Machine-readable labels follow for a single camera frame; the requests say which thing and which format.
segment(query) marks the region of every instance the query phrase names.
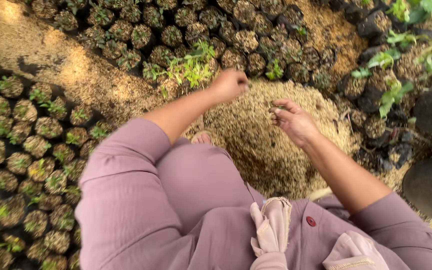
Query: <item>forearm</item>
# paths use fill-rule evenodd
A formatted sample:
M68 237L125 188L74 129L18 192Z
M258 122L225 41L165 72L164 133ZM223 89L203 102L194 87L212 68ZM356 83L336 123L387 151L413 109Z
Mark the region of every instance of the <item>forearm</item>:
M392 192L322 134L310 138L303 150L351 214Z
M149 112L143 118L158 125L173 144L192 122L216 103L212 91L198 91Z

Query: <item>mauve shirt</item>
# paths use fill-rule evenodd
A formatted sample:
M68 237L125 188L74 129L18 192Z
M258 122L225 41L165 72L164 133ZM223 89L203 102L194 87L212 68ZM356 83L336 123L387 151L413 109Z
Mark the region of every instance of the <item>mauve shirt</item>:
M256 259L250 245L256 236L251 202L211 209L184 233L155 165L170 149L159 126L138 118L94 150L76 208L82 270L249 269ZM289 270L323 270L321 262L349 230L374 240L391 270L432 270L432 230L396 193L349 221L337 216L340 204L334 198L319 204L302 199L292 206L285 252Z

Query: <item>pink sleeve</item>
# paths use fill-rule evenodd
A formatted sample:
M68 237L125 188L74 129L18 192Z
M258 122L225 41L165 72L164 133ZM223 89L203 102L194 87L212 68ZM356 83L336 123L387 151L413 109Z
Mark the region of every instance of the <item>pink sleeve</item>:
M193 239L181 237L154 166L170 147L159 126L134 119L94 150L76 208L81 269L168 269L189 262Z
M411 270L432 269L432 230L398 194L387 195L349 220L393 250Z

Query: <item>ground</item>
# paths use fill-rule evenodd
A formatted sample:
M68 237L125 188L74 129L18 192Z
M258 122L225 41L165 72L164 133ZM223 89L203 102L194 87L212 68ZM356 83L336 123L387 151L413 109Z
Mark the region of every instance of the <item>ground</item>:
M339 79L357 66L359 53L367 43L341 13L316 7L310 0L295 3L305 15L304 21L312 37L309 45L319 50L330 45L338 52L331 74L334 89ZM0 65L34 81L62 86L69 99L93 106L116 125L165 103L160 93L142 79L117 70L84 50L76 40L30 15L23 5L7 0L0 0ZM193 126L193 132L187 134L193 134L197 128ZM415 160L432 153L432 137L430 139L427 144L418 142L420 148L415 150ZM401 169L379 177L402 194L401 181L410 165L406 163ZM432 220L425 220L432 227Z

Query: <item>bare foot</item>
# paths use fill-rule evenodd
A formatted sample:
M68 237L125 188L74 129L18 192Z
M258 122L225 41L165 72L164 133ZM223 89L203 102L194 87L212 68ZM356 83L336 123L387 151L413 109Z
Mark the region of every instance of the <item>bare foot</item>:
M193 144L211 144L211 137L207 132L196 134L192 139Z

